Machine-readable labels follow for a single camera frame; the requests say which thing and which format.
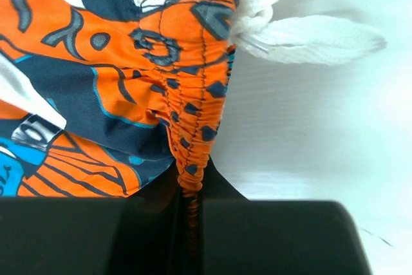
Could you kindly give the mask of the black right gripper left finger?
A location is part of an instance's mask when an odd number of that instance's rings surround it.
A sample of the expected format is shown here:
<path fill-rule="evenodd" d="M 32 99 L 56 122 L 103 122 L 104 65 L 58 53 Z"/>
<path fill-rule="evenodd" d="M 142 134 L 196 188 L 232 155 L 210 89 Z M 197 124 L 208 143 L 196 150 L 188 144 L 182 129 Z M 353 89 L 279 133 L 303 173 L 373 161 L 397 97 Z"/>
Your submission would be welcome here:
<path fill-rule="evenodd" d="M 170 167 L 129 198 L 2 198 L 2 274 L 178 274 Z"/>

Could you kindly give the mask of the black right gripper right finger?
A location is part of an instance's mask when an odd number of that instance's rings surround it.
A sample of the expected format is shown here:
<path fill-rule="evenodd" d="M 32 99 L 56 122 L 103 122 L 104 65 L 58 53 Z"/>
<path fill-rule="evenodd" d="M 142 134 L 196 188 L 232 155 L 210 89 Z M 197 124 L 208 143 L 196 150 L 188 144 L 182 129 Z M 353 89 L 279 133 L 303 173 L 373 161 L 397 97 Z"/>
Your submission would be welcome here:
<path fill-rule="evenodd" d="M 209 161 L 200 206 L 202 274 L 371 274 L 338 202 L 249 200 Z"/>

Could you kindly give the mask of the colourful patterned shorts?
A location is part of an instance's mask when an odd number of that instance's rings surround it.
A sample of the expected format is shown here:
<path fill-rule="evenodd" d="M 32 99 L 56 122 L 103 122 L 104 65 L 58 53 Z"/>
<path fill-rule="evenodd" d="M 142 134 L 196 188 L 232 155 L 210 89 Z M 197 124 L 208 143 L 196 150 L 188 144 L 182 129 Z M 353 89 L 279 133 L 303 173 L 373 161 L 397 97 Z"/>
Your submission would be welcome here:
<path fill-rule="evenodd" d="M 170 167 L 178 274 L 202 274 L 201 191 L 238 48 L 340 65 L 383 49 L 279 0 L 1 0 L 1 199 L 129 198 Z"/>

